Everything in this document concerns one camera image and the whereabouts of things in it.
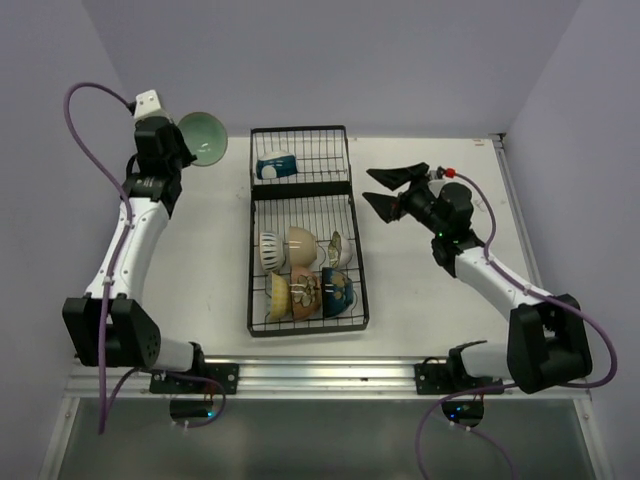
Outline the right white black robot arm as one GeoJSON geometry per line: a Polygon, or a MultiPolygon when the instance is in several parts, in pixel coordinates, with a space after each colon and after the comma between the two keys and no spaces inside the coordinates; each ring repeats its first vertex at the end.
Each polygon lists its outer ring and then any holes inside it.
{"type": "Polygon", "coordinates": [[[507,322],[507,340],[469,342],[450,349],[445,379],[468,392],[499,380],[512,380],[531,394],[565,386],[591,374],[593,363],[577,301],[553,296],[506,268],[472,228],[473,193],[478,186],[453,168],[425,163],[374,169],[368,175],[389,194],[364,197],[385,222],[409,215],[425,226],[435,262],[452,278],[480,294],[507,322]]]}

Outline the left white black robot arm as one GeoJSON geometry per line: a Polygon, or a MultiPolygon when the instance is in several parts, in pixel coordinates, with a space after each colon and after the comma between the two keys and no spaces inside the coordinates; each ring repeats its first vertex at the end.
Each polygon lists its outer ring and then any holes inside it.
{"type": "Polygon", "coordinates": [[[63,320],[82,365],[173,371],[175,384],[193,393],[208,379],[200,347],[164,337],[144,310],[142,295],[182,192],[182,171],[195,157],[166,117],[137,121],[134,141],[138,169],[126,174],[114,236],[85,293],[65,300],[63,320]]]}

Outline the teal white dotted bowl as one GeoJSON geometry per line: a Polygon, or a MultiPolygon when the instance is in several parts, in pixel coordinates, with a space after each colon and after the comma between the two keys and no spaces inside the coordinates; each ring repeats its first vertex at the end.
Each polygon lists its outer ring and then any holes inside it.
{"type": "Polygon", "coordinates": [[[297,157],[287,151],[269,151],[256,161],[256,176],[259,180],[284,178],[297,173],[297,157]]]}

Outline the mint green floral bowl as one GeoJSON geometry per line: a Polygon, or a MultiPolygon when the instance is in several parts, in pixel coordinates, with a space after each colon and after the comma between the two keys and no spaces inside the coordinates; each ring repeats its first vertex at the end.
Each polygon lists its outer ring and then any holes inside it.
{"type": "Polygon", "coordinates": [[[206,112],[191,112],[179,122],[185,144],[195,160],[193,166],[210,167],[218,163],[228,147],[228,135],[222,122],[206,112]]]}

